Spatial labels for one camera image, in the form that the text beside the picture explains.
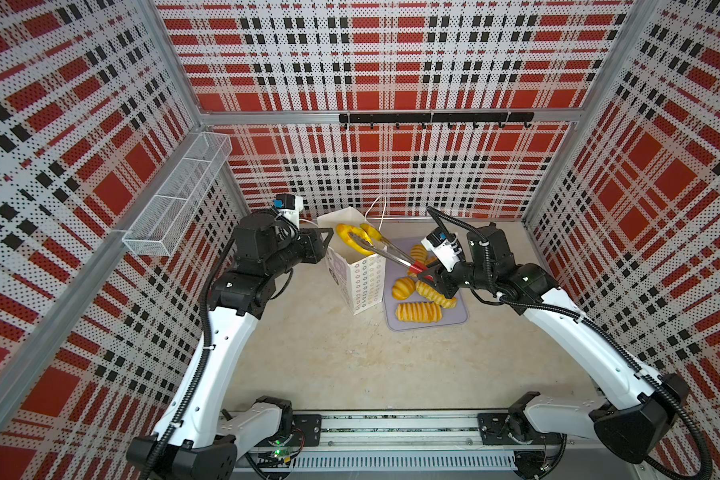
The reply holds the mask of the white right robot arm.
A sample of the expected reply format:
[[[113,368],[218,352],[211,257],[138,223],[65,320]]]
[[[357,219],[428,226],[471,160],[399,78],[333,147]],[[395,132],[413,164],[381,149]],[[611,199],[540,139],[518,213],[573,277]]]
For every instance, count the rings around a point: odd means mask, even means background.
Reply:
[[[437,227],[422,244],[437,260],[419,279],[446,297],[460,289],[470,290],[474,297],[489,293],[480,303],[508,306],[539,327],[599,388],[599,396],[585,400],[527,393],[512,414],[522,427],[596,439],[623,461],[646,463],[665,477],[677,479],[679,473],[650,454],[675,423],[681,422],[699,459],[693,478],[711,478],[710,449],[683,405],[689,387],[679,375],[663,375],[631,354],[541,266],[516,263],[504,232],[495,224],[475,227],[434,207],[427,212]]]

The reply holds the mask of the white printed paper bag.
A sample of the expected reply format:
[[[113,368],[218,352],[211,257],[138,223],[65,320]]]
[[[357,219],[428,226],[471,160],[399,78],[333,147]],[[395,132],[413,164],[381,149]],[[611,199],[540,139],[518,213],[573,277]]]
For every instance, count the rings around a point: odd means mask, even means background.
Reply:
[[[378,254],[365,255],[347,245],[338,233],[340,225],[360,228],[366,216],[354,207],[329,210],[319,214],[317,204],[304,201],[301,215],[309,226],[330,229],[333,233],[326,254],[327,269],[341,297],[353,315],[382,301],[386,259]]]

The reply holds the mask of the yellow sweet potato bread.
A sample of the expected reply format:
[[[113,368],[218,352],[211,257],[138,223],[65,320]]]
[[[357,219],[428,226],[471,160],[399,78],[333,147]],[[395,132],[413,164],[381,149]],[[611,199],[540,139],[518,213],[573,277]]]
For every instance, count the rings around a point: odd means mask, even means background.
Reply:
[[[362,227],[341,223],[335,227],[335,231],[347,247],[362,256],[371,256],[381,251],[375,239]]]

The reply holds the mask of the long ridged bread loaf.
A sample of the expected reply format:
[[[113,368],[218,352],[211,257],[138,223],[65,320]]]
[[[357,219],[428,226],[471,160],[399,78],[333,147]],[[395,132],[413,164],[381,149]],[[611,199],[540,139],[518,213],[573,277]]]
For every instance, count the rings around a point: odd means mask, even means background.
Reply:
[[[453,309],[458,304],[456,298],[447,298],[443,294],[437,292],[432,286],[423,281],[416,282],[416,292],[424,299],[439,305],[443,309]]]

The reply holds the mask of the striped oval bread roll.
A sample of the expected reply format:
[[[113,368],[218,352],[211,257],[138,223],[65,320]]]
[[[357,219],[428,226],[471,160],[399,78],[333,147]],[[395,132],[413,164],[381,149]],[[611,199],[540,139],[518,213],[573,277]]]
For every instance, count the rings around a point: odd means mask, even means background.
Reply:
[[[419,273],[427,269],[426,261],[428,260],[428,251],[423,245],[420,243],[414,244],[409,256],[413,260],[412,265],[408,269],[409,276],[416,277]]]

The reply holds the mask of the red handled metal tongs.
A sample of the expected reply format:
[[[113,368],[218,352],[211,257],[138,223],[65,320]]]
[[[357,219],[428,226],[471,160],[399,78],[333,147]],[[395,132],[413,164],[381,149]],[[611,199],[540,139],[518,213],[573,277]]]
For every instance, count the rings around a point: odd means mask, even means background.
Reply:
[[[387,239],[379,230],[377,230],[372,225],[363,223],[359,227],[366,229],[369,234],[375,239],[376,243],[379,245],[381,251],[377,253],[377,255],[380,255],[387,260],[392,261],[393,263],[406,267],[408,272],[408,269],[413,262],[409,254],[405,253],[403,250],[397,247],[391,240]]]

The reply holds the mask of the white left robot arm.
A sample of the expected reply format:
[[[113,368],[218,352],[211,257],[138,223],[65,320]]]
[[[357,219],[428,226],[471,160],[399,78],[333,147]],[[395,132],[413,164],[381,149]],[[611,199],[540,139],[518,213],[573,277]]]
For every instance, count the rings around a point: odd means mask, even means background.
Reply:
[[[222,402],[242,351],[278,297],[276,280],[326,256],[334,232],[300,229],[297,209],[268,208],[243,217],[199,295],[201,338],[178,391],[151,433],[135,437],[129,463],[142,479],[226,479],[262,442],[282,447],[295,431],[292,404],[262,396],[219,432]]]

